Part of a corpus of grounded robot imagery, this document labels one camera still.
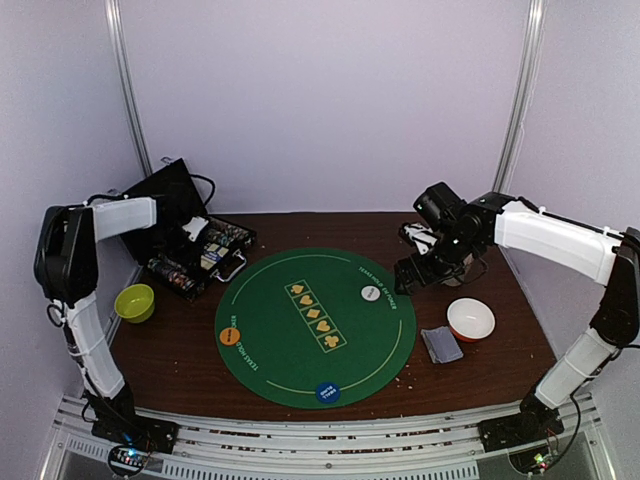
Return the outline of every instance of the green poker mat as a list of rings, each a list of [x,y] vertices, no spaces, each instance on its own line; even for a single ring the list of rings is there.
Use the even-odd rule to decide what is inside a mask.
[[[359,255],[289,250],[239,275],[216,314],[226,366],[275,403],[321,409],[349,405],[387,385],[416,338],[411,300],[393,276]]]

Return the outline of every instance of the yellow bowl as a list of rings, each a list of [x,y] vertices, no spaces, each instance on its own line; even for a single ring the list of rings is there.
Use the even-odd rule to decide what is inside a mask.
[[[142,323],[155,309],[153,290],[149,285],[137,283],[125,288],[115,303],[116,313],[129,323]]]

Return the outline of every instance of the red bowl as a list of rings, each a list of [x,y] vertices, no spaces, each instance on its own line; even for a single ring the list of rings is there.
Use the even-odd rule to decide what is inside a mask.
[[[447,309],[451,333],[462,342],[473,343],[487,338],[496,326],[489,307],[474,298],[459,298]]]

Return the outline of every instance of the wooden table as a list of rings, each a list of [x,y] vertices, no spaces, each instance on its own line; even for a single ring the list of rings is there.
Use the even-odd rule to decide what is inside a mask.
[[[254,263],[299,247],[349,250],[390,271],[412,252],[397,236],[410,213],[234,215],[255,229]],[[338,421],[442,413],[522,398],[554,357],[515,277],[497,248],[484,257],[489,272],[458,288],[433,286],[412,297],[419,328],[446,325],[448,305],[474,297],[491,307],[496,328],[487,339],[461,344],[464,358],[431,363],[416,341],[407,366],[379,393],[329,410],[295,410],[264,400],[240,384],[218,354],[214,321],[225,286],[214,284],[193,304],[144,278],[156,292],[156,313],[142,325],[122,323],[113,354],[131,384],[136,405],[173,413],[271,421]]]

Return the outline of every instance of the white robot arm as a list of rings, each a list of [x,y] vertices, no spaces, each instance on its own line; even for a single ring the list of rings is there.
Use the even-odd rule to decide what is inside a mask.
[[[170,453],[177,425],[136,415],[131,389],[105,339],[95,293],[96,243],[154,226],[157,211],[156,200],[150,197],[50,207],[34,272],[52,302],[47,313],[62,329],[69,354],[80,369],[85,396],[96,415],[92,433],[140,450],[151,444],[156,451]]]
[[[587,331],[537,382],[521,403],[521,413],[480,424],[487,451],[545,438],[549,426],[562,429],[557,408],[638,335],[640,232],[592,227],[493,192],[467,203],[444,183],[429,187],[414,208],[429,229],[401,227],[400,236],[418,253],[397,262],[397,293],[462,280],[465,259],[479,258],[493,245],[547,258],[606,287]],[[425,243],[431,245],[425,249]]]

